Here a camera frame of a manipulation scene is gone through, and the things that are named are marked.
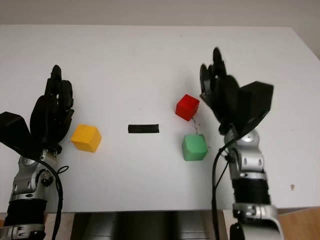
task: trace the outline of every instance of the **red cube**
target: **red cube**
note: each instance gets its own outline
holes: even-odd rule
[[[196,114],[199,107],[199,100],[186,94],[184,97],[177,103],[175,114],[179,117],[187,120],[188,122]]]

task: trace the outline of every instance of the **green cube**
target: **green cube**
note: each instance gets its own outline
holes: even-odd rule
[[[208,153],[203,135],[185,135],[182,143],[183,158],[186,161],[201,161]]]

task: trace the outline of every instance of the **cable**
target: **cable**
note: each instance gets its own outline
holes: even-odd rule
[[[212,201],[211,201],[211,208],[212,208],[212,224],[214,229],[214,235],[216,240],[220,240],[219,235],[219,223],[218,223],[218,210],[217,210],[217,200],[216,200],[216,169],[217,169],[217,163],[219,160],[220,155],[226,150],[230,145],[234,144],[236,141],[243,138],[245,134],[237,136],[236,138],[230,140],[227,142],[222,148],[219,149],[218,153],[216,154],[214,161],[213,161],[213,167],[212,167]]]
[[[215,185],[215,189],[217,189],[217,187],[218,187],[218,185],[219,185],[219,183],[220,183],[220,180],[222,179],[223,175],[225,174],[225,171],[226,171],[228,165],[229,165],[229,162],[226,163],[226,165],[225,165],[225,167],[224,167],[224,169],[223,169],[223,172],[221,173],[220,178],[219,178],[218,182],[217,182],[216,185]]]
[[[62,188],[62,183],[61,183],[60,177],[58,176],[58,173],[48,163],[46,163],[45,161],[42,161],[40,159],[33,159],[33,160],[36,161],[37,163],[45,166],[52,173],[52,175],[55,178],[55,187],[56,187],[56,191],[58,193],[58,206],[56,209],[56,216],[55,216],[55,222],[54,222],[53,233],[52,233],[52,240],[55,240],[57,233],[58,233],[58,230],[59,230],[59,227],[60,227],[61,210],[62,210],[63,199],[64,199],[64,191]],[[66,170],[61,171],[61,169],[65,168],[65,167],[66,167],[66,170],[68,170],[68,168],[69,168],[68,166],[63,166],[58,170],[58,172],[59,171],[60,171],[59,173],[65,172]]]

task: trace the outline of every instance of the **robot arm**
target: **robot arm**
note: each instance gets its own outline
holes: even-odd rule
[[[43,240],[44,211],[54,178],[58,191],[58,208],[52,239],[60,225],[63,189],[53,169],[59,142],[67,134],[74,110],[71,83],[62,80],[61,69],[55,65],[47,80],[45,93],[39,97],[30,118],[30,132],[25,120],[16,114],[0,114],[0,142],[21,155],[19,172],[13,181],[4,227],[0,240]]]
[[[227,75],[218,48],[213,51],[213,64],[200,67],[200,85],[200,97],[220,122],[219,132],[225,142],[212,170],[212,222],[216,239],[220,237],[215,172],[221,152],[228,149],[226,159],[235,198],[233,216],[238,220],[230,228],[230,239],[283,240],[277,209],[271,205],[264,157],[255,130],[270,111],[274,87],[257,81],[239,87],[236,79]]]

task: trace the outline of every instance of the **table surface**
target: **table surface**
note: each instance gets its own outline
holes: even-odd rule
[[[52,67],[72,82],[74,115],[61,142],[64,212],[211,208],[212,164],[223,137],[200,101],[194,120],[175,115],[185,95],[201,93],[199,70],[218,46],[240,86],[274,85],[270,113],[257,127],[269,193],[278,208],[320,203],[320,61],[291,28],[102,25],[0,25],[0,112],[28,123]],[[96,153],[77,150],[78,124],[98,127]],[[128,134],[128,124],[159,124],[157,134]],[[203,134],[209,154],[186,162],[182,141]],[[18,154],[0,144],[0,212],[6,212]],[[223,158],[217,168],[219,176]],[[57,208],[53,187],[48,212]],[[228,171],[219,209],[232,208]]]

